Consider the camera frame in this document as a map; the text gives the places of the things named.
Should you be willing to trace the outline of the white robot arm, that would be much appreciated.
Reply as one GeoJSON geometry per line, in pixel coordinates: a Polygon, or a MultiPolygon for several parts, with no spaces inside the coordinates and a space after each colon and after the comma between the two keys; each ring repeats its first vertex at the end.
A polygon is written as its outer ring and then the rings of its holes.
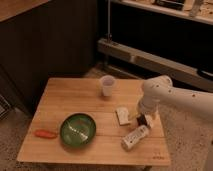
{"type": "Polygon", "coordinates": [[[146,79],[141,89],[143,96],[137,104],[139,116],[155,116],[160,101],[191,110],[200,118],[213,122],[213,93],[173,86],[167,75],[146,79]]]}

